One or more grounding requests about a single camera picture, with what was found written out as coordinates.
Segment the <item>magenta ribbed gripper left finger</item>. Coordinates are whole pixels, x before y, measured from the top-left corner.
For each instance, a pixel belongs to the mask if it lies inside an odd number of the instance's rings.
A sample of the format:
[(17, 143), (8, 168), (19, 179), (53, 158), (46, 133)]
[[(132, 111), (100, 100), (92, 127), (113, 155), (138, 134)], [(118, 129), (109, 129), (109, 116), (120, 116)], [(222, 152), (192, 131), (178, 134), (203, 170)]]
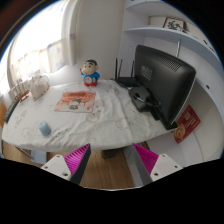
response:
[(42, 169), (79, 185), (91, 155), (91, 146), (86, 144), (66, 156), (55, 155)]

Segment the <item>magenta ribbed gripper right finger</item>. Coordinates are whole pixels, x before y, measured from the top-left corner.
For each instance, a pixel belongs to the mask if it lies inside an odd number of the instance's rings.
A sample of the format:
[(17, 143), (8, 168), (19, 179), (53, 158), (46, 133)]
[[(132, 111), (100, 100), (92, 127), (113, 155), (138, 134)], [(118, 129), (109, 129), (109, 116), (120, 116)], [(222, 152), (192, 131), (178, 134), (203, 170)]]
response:
[(167, 154), (157, 155), (149, 149), (137, 144), (132, 145), (132, 153), (144, 185), (150, 184), (182, 169), (182, 167)]

